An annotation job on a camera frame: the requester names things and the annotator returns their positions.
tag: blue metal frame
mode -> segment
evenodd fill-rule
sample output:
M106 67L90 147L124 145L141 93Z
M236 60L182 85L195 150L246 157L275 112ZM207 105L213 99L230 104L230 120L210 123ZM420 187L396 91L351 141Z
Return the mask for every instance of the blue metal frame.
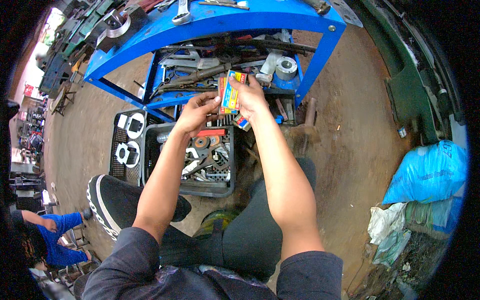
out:
M193 20L187 24L174 26L171 22L171 19L177 14L178 7L176 5L172 5L163 13L153 10L148 15L149 23L121 48L113 48L108 53L101 50L95 51L85 73L85 80L164 121L172 122L173 118L158 108L184 104L194 93L183 93L183 96L179 98L163 99L163 101L146 104L150 96L148 91L151 91L153 86L159 84L161 80L161 76L158 76L162 70L158 67L160 56L157 55L157 49L183 40L227 31L288 28L320 32L323 33L322 38L305 75L299 68L297 78L299 78L300 85L296 89L295 97L295 107L297 107L326 64L346 27L342 18L333 8L326 15L319 16L312 7L301 0L248 1L249 11L199 5L197 2L191 2L189 5ZM335 30L330 31L329 26L334 26ZM143 99L103 78L119 66L148 52L154 52L155 55L148 71ZM295 60L300 66L298 56L295 56Z

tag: plastic crate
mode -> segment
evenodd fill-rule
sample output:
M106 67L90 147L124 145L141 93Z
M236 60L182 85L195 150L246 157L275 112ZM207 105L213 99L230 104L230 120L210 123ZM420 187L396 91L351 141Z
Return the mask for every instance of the plastic crate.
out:
M131 139L128 137L127 131L123 128L118 127L117 123L119 121L120 115L126 115L130 117L135 113L141 113L145 116L145 124L144 124L143 133L138 138ZM146 111L141 109L128 110L128 111L119 112L118 114L116 114L113 120L112 145L111 145L111 151L110 151L110 168L109 168L108 174L122 181L126 181L131 185L140 186L142 182L141 181L142 158L139 159L138 164L135 167L127 168L125 165L117 161L117 157L115 156L115 153L117 151L117 146L118 144L121 144L121 143L128 143L129 141L135 141L141 147L142 136L143 134L145 134L145 129L149 125L161 124L161 123L164 123L164 122L160 118L150 115Z
M175 126L175 123L165 123L159 125L150 125L144 131L144 137L140 146L141 156L140 162L142 164L142 181L143 185L148 180L149 170L155 167L156 161L160 155L160 144L156 141L156 137L160 133L170 132ZM182 195L194 195L194 196L206 196L206 197L226 197L232 194L235 188L235 152L233 143L233 128L234 126L221 126L221 127L209 127L208 129L225 129L229 138L230 152L228 154L228 163L230 165L230 180L227 182L226 187L192 187L184 186L180 182L180 194Z

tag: concrete floor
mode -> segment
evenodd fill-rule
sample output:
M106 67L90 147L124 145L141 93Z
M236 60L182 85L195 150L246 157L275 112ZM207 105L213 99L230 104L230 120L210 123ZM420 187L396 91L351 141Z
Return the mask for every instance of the concrete floor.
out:
M294 38L298 43L316 46L320 36L296 31ZM133 80L144 82L150 58L150 53L145 54L106 77L137 94ZM304 70L309 59L300 59ZM369 209L380 205L392 175L409 149L408 141L399 138L393 122L384 85L388 76L365 29L348 25L307 96L318 99L316 134L307 156L317 166L319 231L325 249L344 261L343 289L350 283L355 288L367 272L369 264L362 266L362 255L369 241ZM75 103L66 108L65 117L49 115L46 124L45 173L49 192L51 182L57 186L59 214L88 206L88 181L94 175L108 173L113 118L119 111L133 108L90 84L83 88L74 84L72 90L78 92ZM286 137L294 148L292 134L286 131ZM237 188L229 198L188 197L192 212L175 226L192 235L209 212L238 204L244 176L245 173L238 175ZM113 241L97 221L88 221L87 225L89 248L105 259ZM272 290L276 276L268 284Z

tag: blue tool cart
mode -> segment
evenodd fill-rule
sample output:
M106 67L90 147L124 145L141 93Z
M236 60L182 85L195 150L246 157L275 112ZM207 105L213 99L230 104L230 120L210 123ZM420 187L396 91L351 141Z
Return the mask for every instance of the blue tool cart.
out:
M200 5L197 1L189 1L192 18L189 22L178 26L172 23L172 18L178 13L178 2L163 12L154 9L146 16L142 27L129 36L120 47L113 46L108 53L97 47L90 59L85 80L165 122L174 122L176 118L161 111L160 108L185 104L195 92L183 92L180 97L178 92L166 92L160 97L150 98L154 89L165 78L166 70L159 65L159 62L165 58L165 52L159 51L162 47L221 33L231 33L233 36L241 36L244 33L253 36L253 33L262 34L275 30L278 32L282 28L319 32L323 34L322 38L304 75L296 54L294 58L298 65L298 72L293 79L284 81L274 74L272 82L278 88L284 89L286 94L291 93L292 97L295 97L295 107L297 107L330 57L346 24L333 8L325 15L318 15L314 8L301 0L249 0L246 2L250 10ZM143 98L138 98L104 78L119 66L148 52L154 55L146 75Z

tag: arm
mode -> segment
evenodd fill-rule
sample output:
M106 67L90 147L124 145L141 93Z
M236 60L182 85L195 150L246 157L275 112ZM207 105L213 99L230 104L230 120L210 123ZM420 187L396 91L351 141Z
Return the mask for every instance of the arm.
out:
M22 210L22 217L24 218L24 221L44 226L45 228L47 228L47 230L50 230L51 232L57 231L57 223L55 223L55 221L52 219L42 218L41 216L28 210Z
M317 228L315 195L268 109L262 88L229 78L239 91L240 113L252 125L267 190L268 207L283 234L282 260L306 251L324 251Z
M214 118L207 114L220 104L220 97L215 96L214 92L203 93L185 105L140 195L133 226L150 233L158 243L175 213L188 141Z

